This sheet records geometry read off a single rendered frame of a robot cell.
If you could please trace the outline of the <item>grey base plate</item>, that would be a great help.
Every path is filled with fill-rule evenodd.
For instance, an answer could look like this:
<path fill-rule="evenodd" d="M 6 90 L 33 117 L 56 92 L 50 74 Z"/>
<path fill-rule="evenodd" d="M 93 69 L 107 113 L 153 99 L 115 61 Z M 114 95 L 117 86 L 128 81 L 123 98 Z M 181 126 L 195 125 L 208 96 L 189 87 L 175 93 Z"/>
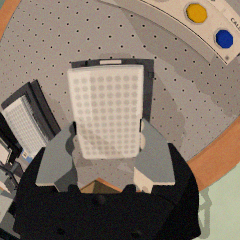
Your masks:
<path fill-rule="evenodd" d="M 71 62 L 154 59 L 150 124 L 186 162 L 240 116 L 240 56 L 211 62 L 154 22 L 98 0 L 21 0 L 0 39 L 1 104 L 38 80 L 61 130 L 74 121 L 67 71 Z M 3 115 L 3 114 L 2 114 Z M 72 157 L 78 188 L 97 178 L 134 184 L 136 158 L 83 158 L 77 135 Z"/>

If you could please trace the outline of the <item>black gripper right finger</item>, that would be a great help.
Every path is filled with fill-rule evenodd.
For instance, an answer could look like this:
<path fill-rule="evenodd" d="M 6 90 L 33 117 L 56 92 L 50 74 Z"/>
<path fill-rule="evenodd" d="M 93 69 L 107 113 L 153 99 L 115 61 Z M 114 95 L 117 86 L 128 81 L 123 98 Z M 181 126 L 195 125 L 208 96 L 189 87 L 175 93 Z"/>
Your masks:
<path fill-rule="evenodd" d="M 199 190 L 192 170 L 173 143 L 145 118 L 140 119 L 139 132 L 142 151 L 136 155 L 134 183 L 141 192 L 162 197 L 180 211 L 187 225 L 188 240 L 199 237 Z"/>

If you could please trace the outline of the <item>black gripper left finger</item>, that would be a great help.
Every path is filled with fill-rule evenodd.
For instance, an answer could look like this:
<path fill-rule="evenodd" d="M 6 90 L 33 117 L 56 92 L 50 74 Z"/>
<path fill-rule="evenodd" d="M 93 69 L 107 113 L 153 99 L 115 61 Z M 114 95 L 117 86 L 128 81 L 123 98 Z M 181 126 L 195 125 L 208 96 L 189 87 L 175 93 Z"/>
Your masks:
<path fill-rule="evenodd" d="M 39 150 L 24 171 L 16 192 L 15 233 L 20 235 L 23 217 L 38 199 L 51 193 L 67 192 L 71 184 L 78 186 L 77 170 L 71 156 L 75 135 L 76 121 L 72 121 Z"/>

